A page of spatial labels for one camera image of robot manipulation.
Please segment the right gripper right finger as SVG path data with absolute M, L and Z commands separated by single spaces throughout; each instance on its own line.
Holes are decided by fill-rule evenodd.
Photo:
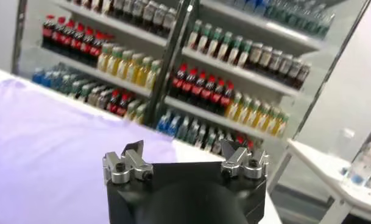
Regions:
M 243 174 L 247 179 L 258 180 L 267 177 L 269 159 L 263 149 L 250 150 L 244 144 L 220 140 L 222 156 L 221 174 L 224 179 L 230 180 Z

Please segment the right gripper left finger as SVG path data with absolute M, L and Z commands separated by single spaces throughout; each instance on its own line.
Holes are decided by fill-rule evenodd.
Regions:
M 126 184 L 131 177 L 140 181 L 151 181 L 154 175 L 152 164 L 142 159 L 144 141 L 127 144 L 120 156 L 108 152 L 102 159 L 104 184 Z

